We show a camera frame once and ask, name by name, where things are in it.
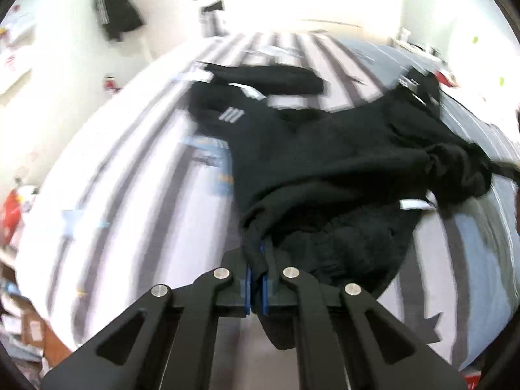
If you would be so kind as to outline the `striped star bed sheet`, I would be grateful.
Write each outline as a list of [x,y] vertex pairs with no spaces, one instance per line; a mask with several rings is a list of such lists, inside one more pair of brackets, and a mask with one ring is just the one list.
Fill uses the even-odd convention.
[[[179,287],[236,247],[233,182],[222,142],[198,136],[179,99],[191,69],[279,62],[327,84],[274,107],[350,105],[346,87],[379,97],[408,68],[435,64],[389,46],[320,33],[248,33],[173,50],[101,106],[51,168],[21,234],[22,294],[77,349],[155,283]],[[519,305],[515,184],[495,179],[450,214],[428,212],[381,303],[458,367],[498,336]]]

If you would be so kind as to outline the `black clothes pile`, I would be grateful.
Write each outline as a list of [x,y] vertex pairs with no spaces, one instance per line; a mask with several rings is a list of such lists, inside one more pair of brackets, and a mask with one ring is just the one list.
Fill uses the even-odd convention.
[[[241,243],[256,282],[269,272],[262,246],[288,256],[320,283],[357,283],[379,297],[402,287],[404,322],[437,343],[437,315],[425,312],[419,274],[467,296],[463,238],[454,207],[486,195],[494,177],[518,168],[494,160],[443,122],[432,75],[409,71],[380,98],[328,113],[269,107],[265,97],[322,91],[313,72],[280,66],[212,65],[194,83],[188,110],[231,153]],[[251,86],[263,96],[244,93]]]

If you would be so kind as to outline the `white red garment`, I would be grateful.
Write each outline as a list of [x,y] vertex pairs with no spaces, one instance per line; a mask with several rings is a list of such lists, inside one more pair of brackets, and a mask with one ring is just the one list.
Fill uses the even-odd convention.
[[457,80],[451,71],[446,69],[438,69],[435,70],[434,75],[440,84],[443,84],[449,88],[458,87]]

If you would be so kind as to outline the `red fire extinguisher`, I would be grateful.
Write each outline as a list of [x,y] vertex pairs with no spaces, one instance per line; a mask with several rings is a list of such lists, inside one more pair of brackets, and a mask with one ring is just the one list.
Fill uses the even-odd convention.
[[111,95],[117,94],[120,91],[120,87],[117,85],[115,77],[112,75],[106,75],[105,78],[103,78],[103,88]]

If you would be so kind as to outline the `black jacket hanging on wall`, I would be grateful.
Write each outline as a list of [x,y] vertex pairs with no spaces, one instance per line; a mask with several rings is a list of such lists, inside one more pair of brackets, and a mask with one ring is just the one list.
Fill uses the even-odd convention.
[[93,10],[108,41],[121,42],[145,24],[130,0],[93,0]]

